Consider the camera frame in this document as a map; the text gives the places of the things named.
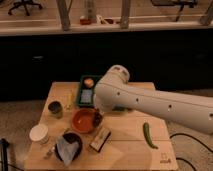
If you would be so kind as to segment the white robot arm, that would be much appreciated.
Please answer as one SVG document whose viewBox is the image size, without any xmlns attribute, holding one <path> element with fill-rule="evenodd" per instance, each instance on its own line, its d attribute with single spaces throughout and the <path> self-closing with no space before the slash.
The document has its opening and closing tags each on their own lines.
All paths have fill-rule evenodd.
<svg viewBox="0 0 213 171">
<path fill-rule="evenodd" d="M 124 66 L 111 66 L 95 85 L 94 106 L 102 112 L 129 108 L 213 134 L 213 98 L 138 88 L 129 79 Z"/>
</svg>

